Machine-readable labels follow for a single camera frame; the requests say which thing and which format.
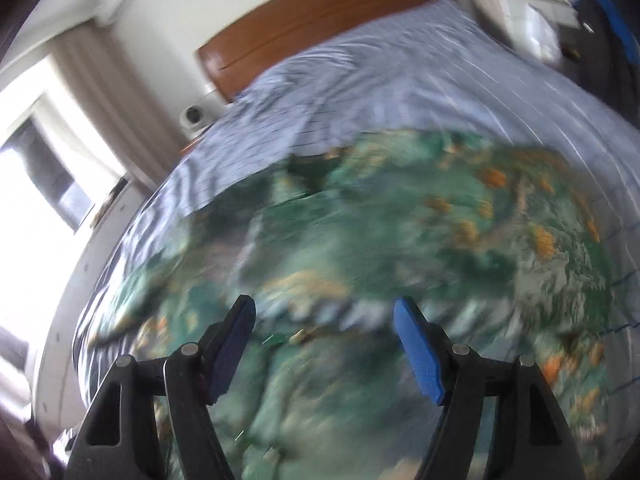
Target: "green quilt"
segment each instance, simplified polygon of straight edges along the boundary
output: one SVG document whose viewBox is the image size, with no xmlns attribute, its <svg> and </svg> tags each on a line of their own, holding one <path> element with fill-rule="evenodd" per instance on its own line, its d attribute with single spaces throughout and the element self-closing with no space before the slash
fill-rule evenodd
<svg viewBox="0 0 640 480">
<path fill-rule="evenodd" d="M 256 328 L 210 409 L 236 478 L 412 480 L 440 412 L 391 327 L 394 300 L 409 295 L 483 356 L 535 355 L 597 478 L 609 284 L 596 224 L 557 153 L 378 132 L 275 164 L 184 219 L 94 317 L 90 341 L 135 331 L 136 358 L 166 355 L 249 294 Z M 158 424 L 179 478 L 162 402 Z"/>
</svg>

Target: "curtain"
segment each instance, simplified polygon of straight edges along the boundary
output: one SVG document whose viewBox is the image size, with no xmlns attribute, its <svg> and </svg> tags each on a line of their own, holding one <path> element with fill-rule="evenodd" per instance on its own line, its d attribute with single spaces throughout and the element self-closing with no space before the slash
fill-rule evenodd
<svg viewBox="0 0 640 480">
<path fill-rule="evenodd" d="M 150 190 L 180 159 L 186 138 L 127 65 L 109 31 L 85 22 L 50 41 L 60 76 L 126 170 Z"/>
</svg>

